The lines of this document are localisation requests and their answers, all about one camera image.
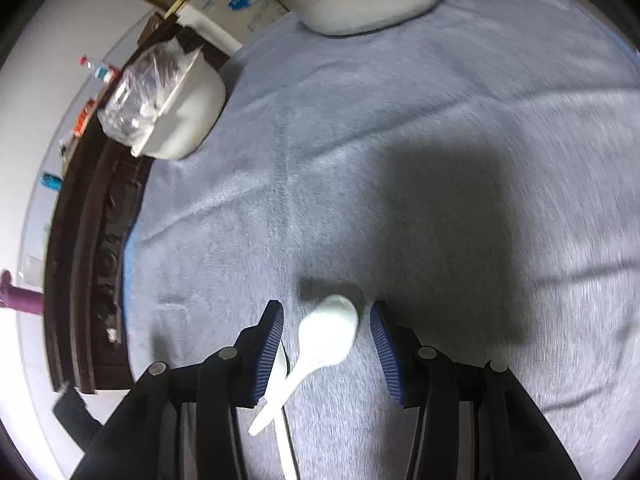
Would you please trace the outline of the dark carved wooden sideboard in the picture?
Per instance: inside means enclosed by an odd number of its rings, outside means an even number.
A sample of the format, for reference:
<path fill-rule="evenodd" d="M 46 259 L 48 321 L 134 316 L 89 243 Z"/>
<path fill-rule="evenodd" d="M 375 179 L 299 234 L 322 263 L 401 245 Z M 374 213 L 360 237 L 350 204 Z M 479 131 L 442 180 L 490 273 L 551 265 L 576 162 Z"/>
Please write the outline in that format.
<path fill-rule="evenodd" d="M 228 60 L 175 16 L 155 14 L 125 64 L 171 39 L 186 52 L 200 48 L 217 73 Z M 66 382 L 89 394 L 134 383 L 122 267 L 154 160 L 132 156 L 103 132 L 98 113 L 90 112 L 63 178 L 44 266 L 44 346 L 55 391 Z"/>

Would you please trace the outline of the purple water bottle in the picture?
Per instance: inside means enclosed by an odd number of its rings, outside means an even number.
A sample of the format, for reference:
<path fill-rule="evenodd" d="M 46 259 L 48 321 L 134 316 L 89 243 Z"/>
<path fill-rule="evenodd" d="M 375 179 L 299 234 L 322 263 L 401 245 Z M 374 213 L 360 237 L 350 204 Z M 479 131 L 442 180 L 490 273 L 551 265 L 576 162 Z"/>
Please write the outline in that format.
<path fill-rule="evenodd" d="M 43 294 L 12 284 L 12 275 L 8 270 L 1 272 L 1 305 L 17 312 L 43 315 Z"/>

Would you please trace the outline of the grey table cloth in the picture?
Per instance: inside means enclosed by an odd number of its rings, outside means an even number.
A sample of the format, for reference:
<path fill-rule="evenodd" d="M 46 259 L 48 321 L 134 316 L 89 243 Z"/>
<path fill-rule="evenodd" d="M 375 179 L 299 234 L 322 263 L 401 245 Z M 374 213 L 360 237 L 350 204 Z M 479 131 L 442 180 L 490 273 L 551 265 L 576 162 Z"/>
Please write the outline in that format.
<path fill-rule="evenodd" d="M 582 478 L 639 439 L 639 55 L 572 0 L 444 0 L 367 35 L 293 15 L 221 70 L 200 147 L 154 162 L 125 257 L 129 361 L 204 361 L 283 304 L 375 300 L 508 364 Z"/>

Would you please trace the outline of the teal water bottle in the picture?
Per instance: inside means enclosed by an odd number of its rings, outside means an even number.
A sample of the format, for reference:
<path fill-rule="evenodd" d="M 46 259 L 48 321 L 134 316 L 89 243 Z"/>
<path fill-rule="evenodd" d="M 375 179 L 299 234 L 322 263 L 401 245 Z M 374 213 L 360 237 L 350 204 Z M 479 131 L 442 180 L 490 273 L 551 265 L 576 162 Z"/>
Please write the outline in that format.
<path fill-rule="evenodd" d="M 63 184 L 63 180 L 61 177 L 56 174 L 49 174 L 48 172 L 44 172 L 40 176 L 40 183 L 45 188 L 52 190 L 54 192 L 60 192 Z"/>

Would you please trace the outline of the white pot with plastic bag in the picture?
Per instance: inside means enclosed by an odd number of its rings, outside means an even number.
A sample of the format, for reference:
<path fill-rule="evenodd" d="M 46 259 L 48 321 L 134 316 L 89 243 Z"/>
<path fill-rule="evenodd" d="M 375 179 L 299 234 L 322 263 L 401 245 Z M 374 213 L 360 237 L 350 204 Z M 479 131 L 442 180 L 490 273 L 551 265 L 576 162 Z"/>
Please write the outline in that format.
<path fill-rule="evenodd" d="M 212 130 L 226 86 L 200 48 L 177 39 L 159 42 L 131 65 L 98 110 L 103 132 L 134 157 L 182 159 Z"/>

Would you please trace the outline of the clear plastic water bottle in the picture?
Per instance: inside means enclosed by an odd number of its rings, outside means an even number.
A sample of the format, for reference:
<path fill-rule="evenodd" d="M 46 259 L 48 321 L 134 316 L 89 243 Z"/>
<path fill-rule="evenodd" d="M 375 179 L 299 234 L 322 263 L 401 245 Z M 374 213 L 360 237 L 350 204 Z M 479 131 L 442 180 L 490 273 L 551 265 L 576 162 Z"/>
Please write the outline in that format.
<path fill-rule="evenodd" d="M 118 75 L 119 69 L 114 65 L 108 64 L 103 61 L 96 61 L 93 58 L 88 58 L 87 55 L 83 55 L 78 64 L 85 67 L 98 81 L 102 84 L 110 84 Z"/>

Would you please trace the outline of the white chest freezer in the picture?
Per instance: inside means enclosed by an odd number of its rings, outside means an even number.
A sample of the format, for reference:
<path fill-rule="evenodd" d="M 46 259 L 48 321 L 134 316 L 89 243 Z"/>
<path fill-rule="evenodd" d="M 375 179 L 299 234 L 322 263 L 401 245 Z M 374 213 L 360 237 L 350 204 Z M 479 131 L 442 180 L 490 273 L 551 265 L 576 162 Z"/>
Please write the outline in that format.
<path fill-rule="evenodd" d="M 288 9 L 278 0 L 176 0 L 165 14 L 221 52 L 232 56 Z"/>

